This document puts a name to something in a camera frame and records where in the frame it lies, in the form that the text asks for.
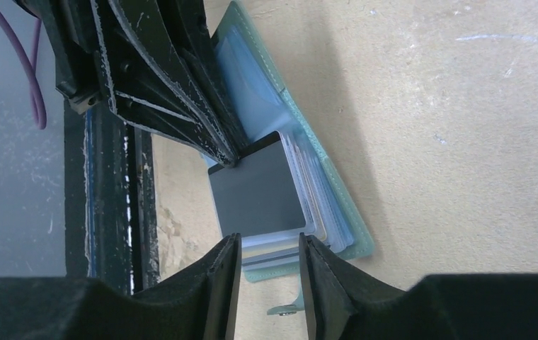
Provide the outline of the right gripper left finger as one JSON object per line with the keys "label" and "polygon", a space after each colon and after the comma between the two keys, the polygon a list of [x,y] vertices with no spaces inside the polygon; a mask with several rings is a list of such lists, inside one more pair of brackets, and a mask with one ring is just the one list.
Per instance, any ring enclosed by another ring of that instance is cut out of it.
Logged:
{"label": "right gripper left finger", "polygon": [[0,278],[0,339],[232,339],[241,238],[128,296],[94,278]]}

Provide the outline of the green card holder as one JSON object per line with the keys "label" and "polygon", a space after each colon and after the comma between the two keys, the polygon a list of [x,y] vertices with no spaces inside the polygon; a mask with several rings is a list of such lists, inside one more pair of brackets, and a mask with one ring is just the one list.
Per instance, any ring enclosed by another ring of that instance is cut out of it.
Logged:
{"label": "green card holder", "polygon": [[366,223],[240,1],[229,4],[212,41],[248,146],[280,133],[307,221],[299,229],[241,237],[244,278],[256,283],[299,273],[300,234],[345,260],[369,256],[374,241]]}

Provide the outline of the grey credit card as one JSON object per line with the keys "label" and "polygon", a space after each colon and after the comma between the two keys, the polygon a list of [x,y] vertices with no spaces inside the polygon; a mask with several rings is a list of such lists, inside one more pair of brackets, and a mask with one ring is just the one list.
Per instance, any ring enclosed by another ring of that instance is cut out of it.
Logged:
{"label": "grey credit card", "polygon": [[245,148],[235,167],[215,164],[207,174],[224,236],[255,237],[307,225],[279,132]]}

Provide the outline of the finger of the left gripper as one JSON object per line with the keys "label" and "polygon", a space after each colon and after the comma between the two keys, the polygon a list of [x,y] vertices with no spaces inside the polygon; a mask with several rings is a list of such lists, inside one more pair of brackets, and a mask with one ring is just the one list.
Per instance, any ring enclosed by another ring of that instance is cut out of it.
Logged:
{"label": "finger of the left gripper", "polygon": [[104,105],[111,113],[108,79],[109,44],[122,1],[17,1],[16,5],[41,21],[55,57],[56,89],[77,113]]}
{"label": "finger of the left gripper", "polygon": [[92,1],[94,61],[110,112],[233,167],[248,146],[202,1]]}

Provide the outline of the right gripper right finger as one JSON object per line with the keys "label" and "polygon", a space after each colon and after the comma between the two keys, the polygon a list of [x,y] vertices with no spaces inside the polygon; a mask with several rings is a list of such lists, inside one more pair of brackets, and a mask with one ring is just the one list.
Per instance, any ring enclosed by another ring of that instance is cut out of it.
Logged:
{"label": "right gripper right finger", "polygon": [[538,273],[430,274],[390,286],[301,235],[310,339],[538,339]]}

